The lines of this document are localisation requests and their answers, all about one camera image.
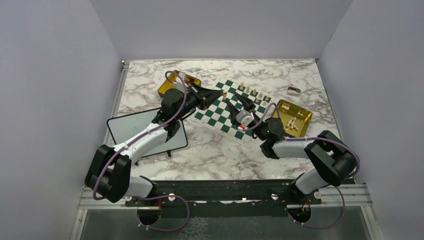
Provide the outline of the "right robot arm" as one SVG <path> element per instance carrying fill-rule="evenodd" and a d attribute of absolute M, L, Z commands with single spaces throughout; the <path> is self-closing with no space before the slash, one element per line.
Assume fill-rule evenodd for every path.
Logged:
<path fill-rule="evenodd" d="M 279 107 L 274 107 L 271 117 L 266 117 L 269 108 L 259 117 L 254 102 L 238 93 L 235 97 L 242 104 L 238 109 L 228 99 L 225 103 L 230 114 L 230 122 L 239 131 L 252 132 L 262 141 L 261 152 L 270 159 L 308 159 L 313 168 L 298 176 L 289 184 L 286 197 L 296 204 L 306 200 L 310 193 L 327 186 L 340 186 L 347 178 L 358 173 L 358 155 L 346 146 L 331 131 L 324 130 L 313 137 L 292 137 L 286 133 Z"/>

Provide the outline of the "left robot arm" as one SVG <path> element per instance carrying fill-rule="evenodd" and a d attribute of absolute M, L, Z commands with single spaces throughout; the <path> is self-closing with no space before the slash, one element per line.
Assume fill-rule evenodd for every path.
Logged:
<path fill-rule="evenodd" d="M 132 197 L 147 206 L 155 203 L 155 184 L 146 177 L 131 176 L 133 164 L 150 150 L 171 140 L 180 129 L 183 118 L 196 109 L 206 110 L 223 93 L 223 90 L 195 84 L 168 89 L 160 109 L 145 129 L 113 147 L 103 144 L 97 148 L 84 179 L 85 186 L 93 191 L 93 198 L 116 203 L 124 197 Z"/>

